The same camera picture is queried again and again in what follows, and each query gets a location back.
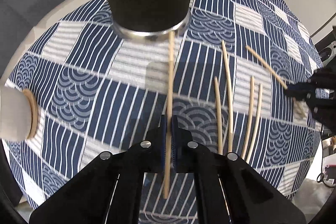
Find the round wooden coaster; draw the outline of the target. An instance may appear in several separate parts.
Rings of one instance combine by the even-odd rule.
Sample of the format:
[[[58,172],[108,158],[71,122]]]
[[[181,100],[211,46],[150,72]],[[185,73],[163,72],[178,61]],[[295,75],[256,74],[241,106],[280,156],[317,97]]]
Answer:
[[[32,139],[37,133],[38,128],[38,104],[32,91],[24,89],[22,93],[27,98],[31,109],[31,129],[26,139]]]

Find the white pot succulent plant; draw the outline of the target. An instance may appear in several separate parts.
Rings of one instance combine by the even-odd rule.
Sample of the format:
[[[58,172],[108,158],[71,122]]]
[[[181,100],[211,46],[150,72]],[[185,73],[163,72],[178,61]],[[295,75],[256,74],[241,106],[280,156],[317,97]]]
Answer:
[[[25,140],[31,129],[31,107],[19,90],[1,86],[1,139]]]

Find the blue white patterned tablecloth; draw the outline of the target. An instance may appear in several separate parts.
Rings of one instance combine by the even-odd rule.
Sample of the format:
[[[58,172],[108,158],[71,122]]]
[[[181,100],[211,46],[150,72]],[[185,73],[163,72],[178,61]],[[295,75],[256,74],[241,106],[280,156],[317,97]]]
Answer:
[[[5,140],[30,223],[305,223],[291,201],[321,140],[302,92],[322,60],[284,0],[187,0],[161,42],[115,30],[111,0],[62,17],[5,85],[35,99]]]

